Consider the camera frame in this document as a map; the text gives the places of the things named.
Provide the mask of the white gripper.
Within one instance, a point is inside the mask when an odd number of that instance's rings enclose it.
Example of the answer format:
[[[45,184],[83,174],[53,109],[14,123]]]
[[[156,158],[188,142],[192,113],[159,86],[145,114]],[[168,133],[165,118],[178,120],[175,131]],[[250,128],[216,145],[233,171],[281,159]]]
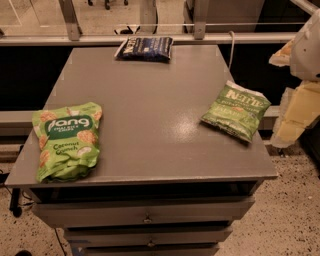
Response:
[[[287,148],[295,143],[307,127],[320,116],[320,9],[317,9],[294,40],[274,53],[269,63],[277,67],[290,65],[293,76],[302,81],[295,89],[286,88],[280,101],[271,144]]]

